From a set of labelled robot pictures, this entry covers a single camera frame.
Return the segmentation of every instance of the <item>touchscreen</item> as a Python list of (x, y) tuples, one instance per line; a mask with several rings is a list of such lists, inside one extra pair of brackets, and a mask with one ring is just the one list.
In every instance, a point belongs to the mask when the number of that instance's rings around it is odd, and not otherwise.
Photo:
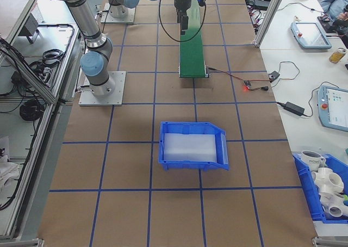
[(348, 92), (326, 89), (329, 108), (329, 123), (348, 127)]

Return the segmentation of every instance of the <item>white foam block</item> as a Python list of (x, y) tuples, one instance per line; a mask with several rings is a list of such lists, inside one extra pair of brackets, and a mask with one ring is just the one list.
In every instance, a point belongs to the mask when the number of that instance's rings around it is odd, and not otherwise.
[(164, 161), (215, 162), (213, 134), (164, 134)]

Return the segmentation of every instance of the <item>white mug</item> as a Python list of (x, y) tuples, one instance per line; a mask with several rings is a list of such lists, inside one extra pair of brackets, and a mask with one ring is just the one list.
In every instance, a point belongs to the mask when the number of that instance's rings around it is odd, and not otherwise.
[(301, 160), (309, 166), (309, 170), (317, 172), (319, 167), (324, 167), (326, 159), (320, 154), (312, 151), (302, 151)]

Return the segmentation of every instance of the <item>white desk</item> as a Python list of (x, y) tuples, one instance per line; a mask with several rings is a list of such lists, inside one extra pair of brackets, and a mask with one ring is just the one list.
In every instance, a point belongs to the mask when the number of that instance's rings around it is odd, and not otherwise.
[[(322, 10), (317, 0), (282, 0), (279, 9), (288, 3), (301, 2), (304, 5)], [(292, 32), (290, 24), (297, 16), (302, 22), (317, 22), (317, 11), (310, 11), (299, 4), (292, 4), (284, 10), (278, 11), (272, 20), (271, 26), (262, 42), (260, 49), (268, 73), (278, 71), (280, 61), (292, 61), (301, 70), (293, 81), (281, 80), (273, 88), (274, 96), (279, 102), (292, 102), (305, 108), (304, 113), (310, 114), (308, 100), (314, 88), (322, 82), (328, 81), (340, 88), (348, 89), (348, 64), (345, 56), (339, 63), (332, 64), (328, 57), (338, 47), (344, 47), (339, 38), (329, 38), (332, 48), (326, 51), (305, 51), (300, 48)], [(292, 64), (282, 64), (281, 78), (292, 78), (297, 69)], [(313, 116), (311, 118), (299, 117), (279, 107), (279, 112), (284, 124), (289, 145), (292, 151), (313, 150), (319, 153), (330, 153), (348, 162), (345, 149), (348, 148), (348, 133), (323, 127), (318, 118), (318, 99), (314, 92), (311, 105)], [(348, 236), (348, 225), (323, 224), (314, 222), (318, 236)]]

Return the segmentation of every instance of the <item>mounting plate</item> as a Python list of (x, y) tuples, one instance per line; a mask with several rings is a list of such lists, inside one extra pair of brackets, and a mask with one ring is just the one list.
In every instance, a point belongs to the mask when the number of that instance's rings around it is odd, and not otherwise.
[[(90, 89), (84, 89), (81, 91), (81, 97), (79, 101), (80, 106), (120, 106), (122, 105), (123, 91), (125, 89), (126, 72), (125, 71), (110, 71), (110, 77), (112, 77), (116, 83), (115, 90), (108, 96), (95, 96)], [(86, 78), (84, 85), (89, 85), (89, 81)]]
[[(104, 11), (108, 11), (110, 7), (109, 3), (105, 3)], [(134, 18), (135, 18), (135, 10), (134, 9), (128, 9), (128, 15), (123, 18), (115, 18), (112, 17), (110, 14), (107, 16), (107, 12), (103, 12), (101, 24), (133, 24)]]

